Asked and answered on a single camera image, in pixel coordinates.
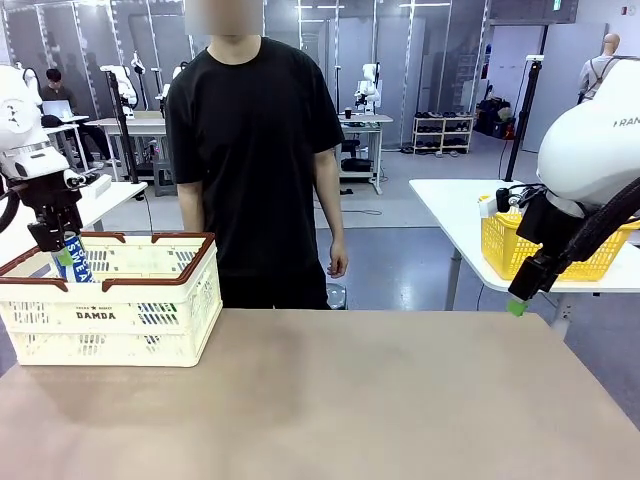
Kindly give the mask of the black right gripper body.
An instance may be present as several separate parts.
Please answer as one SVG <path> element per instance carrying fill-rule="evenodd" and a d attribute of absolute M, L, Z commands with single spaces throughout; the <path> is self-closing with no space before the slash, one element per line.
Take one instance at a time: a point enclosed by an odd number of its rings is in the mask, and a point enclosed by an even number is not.
<path fill-rule="evenodd" d="M 549 207 L 550 203 L 545 193 L 536 193 L 532 196 L 526 204 L 516 234 L 531 243 L 542 244 Z"/>

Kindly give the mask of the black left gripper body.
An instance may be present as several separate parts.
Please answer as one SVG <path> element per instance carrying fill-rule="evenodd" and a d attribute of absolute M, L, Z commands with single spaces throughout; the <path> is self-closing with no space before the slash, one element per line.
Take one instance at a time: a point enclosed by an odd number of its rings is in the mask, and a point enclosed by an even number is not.
<path fill-rule="evenodd" d="M 77 203 L 82 198 L 80 191 L 70 190 L 65 185 L 63 174 L 8 180 L 7 187 L 8 190 L 4 193 L 7 199 L 4 209 L 5 224 L 13 221 L 20 203 L 33 209 L 38 218 L 61 222 L 63 210 L 78 210 Z"/>

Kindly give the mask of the blue Pocari Sweat can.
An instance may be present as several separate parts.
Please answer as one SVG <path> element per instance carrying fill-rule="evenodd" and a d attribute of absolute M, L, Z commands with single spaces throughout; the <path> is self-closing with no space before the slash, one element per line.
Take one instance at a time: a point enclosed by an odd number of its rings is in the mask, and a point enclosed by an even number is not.
<path fill-rule="evenodd" d="M 81 237 L 74 232 L 65 232 L 63 246 L 51 253 L 58 276 L 69 283 L 94 283 L 95 277 L 89 266 L 87 252 Z"/>

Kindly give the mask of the person's right forearm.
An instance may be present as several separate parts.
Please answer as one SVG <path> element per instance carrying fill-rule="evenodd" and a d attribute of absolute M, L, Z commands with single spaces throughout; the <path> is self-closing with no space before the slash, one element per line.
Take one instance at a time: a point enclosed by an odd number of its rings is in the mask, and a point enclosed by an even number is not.
<path fill-rule="evenodd" d="M 185 232 L 202 233 L 204 231 L 204 212 L 199 196 L 178 197 L 183 228 Z"/>

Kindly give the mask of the yellow plastic basket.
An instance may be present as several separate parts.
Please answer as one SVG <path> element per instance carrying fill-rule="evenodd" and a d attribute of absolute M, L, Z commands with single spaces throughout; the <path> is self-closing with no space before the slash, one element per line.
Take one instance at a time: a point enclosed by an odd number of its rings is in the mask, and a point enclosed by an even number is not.
<path fill-rule="evenodd" d="M 503 280 L 513 280 L 525 258 L 534 255 L 540 245 L 516 234 L 522 215 L 497 214 L 481 218 L 481 251 L 487 263 Z M 601 280 L 633 231 L 640 230 L 640 218 L 618 228 L 585 262 L 572 263 L 560 281 L 592 282 Z"/>

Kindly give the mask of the person's left hand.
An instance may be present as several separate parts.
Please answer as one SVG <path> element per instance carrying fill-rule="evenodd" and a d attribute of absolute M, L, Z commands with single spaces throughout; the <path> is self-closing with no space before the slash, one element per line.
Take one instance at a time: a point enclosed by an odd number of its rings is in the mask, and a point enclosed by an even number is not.
<path fill-rule="evenodd" d="M 333 279 L 343 277 L 346 274 L 348 263 L 345 244 L 342 241 L 334 240 L 330 247 L 330 263 L 327 274 Z"/>

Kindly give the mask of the small white desk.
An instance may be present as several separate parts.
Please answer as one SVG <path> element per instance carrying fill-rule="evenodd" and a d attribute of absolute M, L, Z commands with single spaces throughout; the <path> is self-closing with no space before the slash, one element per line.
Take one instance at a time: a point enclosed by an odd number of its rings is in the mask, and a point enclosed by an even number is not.
<path fill-rule="evenodd" d="M 89 171 L 89 165 L 82 147 L 79 125 L 81 121 L 87 119 L 87 116 L 72 116 L 68 118 L 58 118 L 54 115 L 47 114 L 41 116 L 41 124 L 44 127 L 45 134 L 49 137 L 54 136 L 63 143 L 63 150 L 69 164 L 71 166 L 76 166 L 77 161 L 73 159 L 70 140 L 65 136 L 66 132 L 73 133 L 76 151 L 79 155 L 80 161 L 82 162 L 84 171 Z"/>

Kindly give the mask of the grey metal stool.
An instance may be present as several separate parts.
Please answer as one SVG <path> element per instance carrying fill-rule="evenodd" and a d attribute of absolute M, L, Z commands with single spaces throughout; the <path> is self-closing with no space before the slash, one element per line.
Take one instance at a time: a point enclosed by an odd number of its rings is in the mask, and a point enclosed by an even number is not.
<path fill-rule="evenodd" d="M 158 159 L 152 163 L 152 167 L 155 196 L 176 196 L 177 188 L 173 178 L 171 162 L 166 159 Z"/>

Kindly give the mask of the black tripod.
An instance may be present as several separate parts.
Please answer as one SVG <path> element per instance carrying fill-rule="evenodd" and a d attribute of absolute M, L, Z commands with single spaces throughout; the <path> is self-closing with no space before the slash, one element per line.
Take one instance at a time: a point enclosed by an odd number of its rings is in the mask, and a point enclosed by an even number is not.
<path fill-rule="evenodd" d="M 133 154 L 133 149 L 132 149 L 130 136 L 128 132 L 126 115 L 122 106 L 122 100 L 119 92 L 118 81 L 113 71 L 106 71 L 105 75 L 107 78 L 107 83 L 111 90 L 111 96 L 113 99 L 116 119 L 117 119 L 118 126 L 121 133 L 121 142 L 124 148 L 124 156 L 126 160 L 130 181 L 133 184 L 139 184 L 140 181 L 136 171 L 135 156 Z"/>

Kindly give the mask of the seated person dark shirt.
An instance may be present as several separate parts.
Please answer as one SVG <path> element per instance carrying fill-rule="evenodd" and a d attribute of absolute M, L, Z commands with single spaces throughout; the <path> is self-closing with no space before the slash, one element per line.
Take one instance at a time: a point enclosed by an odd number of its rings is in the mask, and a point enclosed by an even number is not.
<path fill-rule="evenodd" d="M 46 71 L 47 85 L 41 89 L 41 98 L 43 101 L 67 101 L 71 112 L 74 116 L 80 116 L 77 108 L 77 102 L 73 92 L 65 87 L 62 82 L 62 74 L 57 68 L 50 68 Z M 78 133 L 80 144 L 91 168 L 102 168 L 104 165 L 112 165 L 113 156 L 109 152 L 108 141 L 104 132 L 96 126 L 87 125 L 86 123 L 78 124 Z M 98 148 L 100 154 L 105 161 L 95 160 L 91 150 L 86 142 L 90 138 Z"/>

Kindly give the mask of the pile of black bags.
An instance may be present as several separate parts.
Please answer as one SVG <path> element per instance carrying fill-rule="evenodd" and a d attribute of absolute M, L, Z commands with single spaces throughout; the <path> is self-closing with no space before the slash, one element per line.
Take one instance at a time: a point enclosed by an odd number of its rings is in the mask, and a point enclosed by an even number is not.
<path fill-rule="evenodd" d="M 515 117 L 509 101 L 491 97 L 477 104 L 474 130 L 481 134 L 504 139 L 514 122 Z"/>

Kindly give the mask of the long beige background table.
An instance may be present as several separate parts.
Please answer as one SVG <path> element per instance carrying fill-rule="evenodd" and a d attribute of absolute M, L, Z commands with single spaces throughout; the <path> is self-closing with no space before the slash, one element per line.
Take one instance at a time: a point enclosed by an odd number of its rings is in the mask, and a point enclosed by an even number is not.
<path fill-rule="evenodd" d="M 126 118 L 127 130 L 138 178 L 154 183 L 157 164 L 165 161 L 165 121 L 159 111 L 136 111 Z M 121 176 L 130 179 L 120 125 L 116 118 L 92 121 L 106 135 L 113 154 L 121 162 Z"/>

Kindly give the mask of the white shoe rack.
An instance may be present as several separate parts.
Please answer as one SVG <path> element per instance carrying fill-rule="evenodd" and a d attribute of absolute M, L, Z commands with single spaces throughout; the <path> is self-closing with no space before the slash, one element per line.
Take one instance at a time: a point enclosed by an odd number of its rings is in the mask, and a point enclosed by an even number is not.
<path fill-rule="evenodd" d="M 470 115 L 458 116 L 418 112 L 412 125 L 412 150 L 414 154 L 466 154 L 470 150 L 474 119 Z"/>

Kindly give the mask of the white background desk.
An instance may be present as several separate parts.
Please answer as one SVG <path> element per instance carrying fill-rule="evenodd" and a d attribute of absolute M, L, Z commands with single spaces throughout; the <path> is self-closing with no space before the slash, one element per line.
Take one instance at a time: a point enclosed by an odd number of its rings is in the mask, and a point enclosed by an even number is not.
<path fill-rule="evenodd" d="M 372 185 L 376 194 L 381 195 L 383 126 L 391 124 L 393 119 L 383 114 L 362 113 L 352 113 L 349 118 L 344 114 L 340 114 L 338 118 L 346 140 L 348 140 L 349 135 L 351 135 L 351 140 L 354 140 L 355 136 L 367 136 L 366 147 L 368 160 L 371 162 L 368 172 L 344 170 L 342 168 L 342 162 L 347 159 L 347 153 L 342 145 L 338 145 L 335 154 L 340 178 L 367 180 L 368 183 Z"/>

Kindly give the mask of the person in black clothes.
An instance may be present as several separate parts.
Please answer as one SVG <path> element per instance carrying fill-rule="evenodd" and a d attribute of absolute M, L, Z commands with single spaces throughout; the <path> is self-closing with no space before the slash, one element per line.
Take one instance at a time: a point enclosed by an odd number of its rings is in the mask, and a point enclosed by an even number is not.
<path fill-rule="evenodd" d="M 229 308 L 324 310 L 343 131 L 318 65 L 262 33 L 261 0 L 186 0 L 209 45 L 173 80 L 177 196 L 199 196 Z"/>

